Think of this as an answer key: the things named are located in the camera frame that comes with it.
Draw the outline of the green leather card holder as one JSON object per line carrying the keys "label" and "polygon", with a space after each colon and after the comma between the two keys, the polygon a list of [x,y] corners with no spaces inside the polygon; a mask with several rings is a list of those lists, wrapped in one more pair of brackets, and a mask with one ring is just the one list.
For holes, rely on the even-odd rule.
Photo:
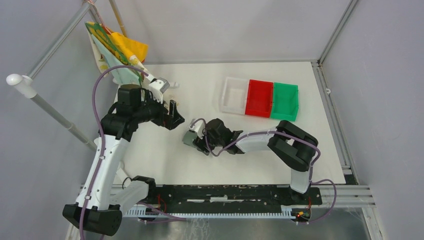
{"label": "green leather card holder", "polygon": [[183,142],[185,145],[187,145],[187,146],[189,146],[189,147],[194,148],[195,146],[194,146],[193,142],[196,140],[196,138],[197,138],[197,137],[198,137],[198,135],[197,135],[197,133],[196,133],[196,132],[191,131],[191,130],[188,130],[188,131],[184,134],[184,136],[183,136],[183,138],[182,138],[182,142]]}

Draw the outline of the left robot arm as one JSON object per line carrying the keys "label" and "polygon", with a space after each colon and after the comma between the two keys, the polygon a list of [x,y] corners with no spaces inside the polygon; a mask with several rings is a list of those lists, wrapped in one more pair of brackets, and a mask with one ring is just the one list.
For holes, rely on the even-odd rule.
{"label": "left robot arm", "polygon": [[157,198],[154,178],[139,176],[115,196],[111,196],[114,179],[133,134],[139,124],[152,122],[173,130],[185,119],[177,102],[158,102],[149,89],[136,84],[121,85],[117,100],[100,120],[96,154],[86,182],[75,203],[66,204],[62,215],[82,233],[85,231],[113,236],[123,215],[137,202],[153,203]]}

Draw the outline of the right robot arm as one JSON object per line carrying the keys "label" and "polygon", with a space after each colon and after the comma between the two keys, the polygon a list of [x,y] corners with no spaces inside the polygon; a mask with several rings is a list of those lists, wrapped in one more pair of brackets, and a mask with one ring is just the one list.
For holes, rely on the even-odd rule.
{"label": "right robot arm", "polygon": [[219,118],[209,122],[203,118],[193,119],[182,141],[214,157],[223,152],[231,155],[273,152],[291,169],[288,196],[295,204],[302,204],[309,198],[313,166],[321,156],[318,140],[287,120],[270,129],[249,132],[230,130]]}

